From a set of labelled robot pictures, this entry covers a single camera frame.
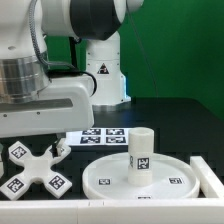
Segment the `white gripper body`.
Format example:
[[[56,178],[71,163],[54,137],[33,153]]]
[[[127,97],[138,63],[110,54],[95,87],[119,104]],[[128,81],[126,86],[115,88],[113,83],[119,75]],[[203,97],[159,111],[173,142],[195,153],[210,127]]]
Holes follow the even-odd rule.
[[[87,76],[54,78],[36,101],[0,104],[0,138],[81,131],[94,124]]]

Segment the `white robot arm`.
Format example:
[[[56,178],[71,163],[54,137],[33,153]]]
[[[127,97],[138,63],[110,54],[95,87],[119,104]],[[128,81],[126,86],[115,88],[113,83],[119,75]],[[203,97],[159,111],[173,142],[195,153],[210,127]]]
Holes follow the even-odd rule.
[[[128,104],[118,30],[143,2],[0,0],[0,138],[86,130]]]

